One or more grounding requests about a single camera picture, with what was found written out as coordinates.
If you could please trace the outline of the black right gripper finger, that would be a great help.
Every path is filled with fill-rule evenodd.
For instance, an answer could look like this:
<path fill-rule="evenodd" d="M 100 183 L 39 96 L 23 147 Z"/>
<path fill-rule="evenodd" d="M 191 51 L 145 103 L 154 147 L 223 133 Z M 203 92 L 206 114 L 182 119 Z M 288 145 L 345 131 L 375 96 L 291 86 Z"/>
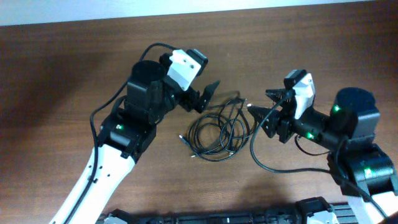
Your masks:
<path fill-rule="evenodd" d="M 269 138 L 273 138 L 277 133 L 277 123 L 279 120 L 280 111 L 263 108 L 254 105 L 248 105 L 248 112 L 253 116 L 255 122 L 261 124 L 262 129 Z"/>
<path fill-rule="evenodd" d="M 282 108 L 292 108 L 292 90 L 285 88 L 268 89 L 266 90 L 266 96 L 273 101 L 273 106 L 280 103 L 279 106 Z"/>

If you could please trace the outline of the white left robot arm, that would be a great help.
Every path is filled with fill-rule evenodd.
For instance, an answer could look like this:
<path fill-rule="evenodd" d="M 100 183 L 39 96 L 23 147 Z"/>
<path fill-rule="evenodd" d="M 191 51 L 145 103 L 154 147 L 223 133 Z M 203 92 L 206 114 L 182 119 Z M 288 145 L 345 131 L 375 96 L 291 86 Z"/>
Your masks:
<path fill-rule="evenodd" d="M 154 140 L 157 125 L 180 105 L 202 113 L 219 82 L 195 91 L 191 84 L 207 66 L 197 49 L 173 50 L 159 61 L 132 67 L 127 93 L 115 100 L 101 123 L 88 163 L 52 223 L 95 223 L 118 185 Z"/>

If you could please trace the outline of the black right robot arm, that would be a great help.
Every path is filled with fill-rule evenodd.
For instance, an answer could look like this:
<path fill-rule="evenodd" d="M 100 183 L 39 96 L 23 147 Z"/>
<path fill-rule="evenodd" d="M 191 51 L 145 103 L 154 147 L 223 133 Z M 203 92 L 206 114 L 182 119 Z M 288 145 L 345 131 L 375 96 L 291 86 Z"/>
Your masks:
<path fill-rule="evenodd" d="M 319 172 L 332 176 L 359 222 L 387 222 L 397 213 L 397 171 L 391 158 L 374 143 L 380 112 L 372 93 L 360 88 L 340 90 L 329 114 L 314 107 L 315 92 L 298 88 L 271 89 L 271 108 L 248 105 L 259 128 L 269 138 L 286 143 L 303 137 L 327 149 L 329 168 L 264 170 L 278 174 Z"/>

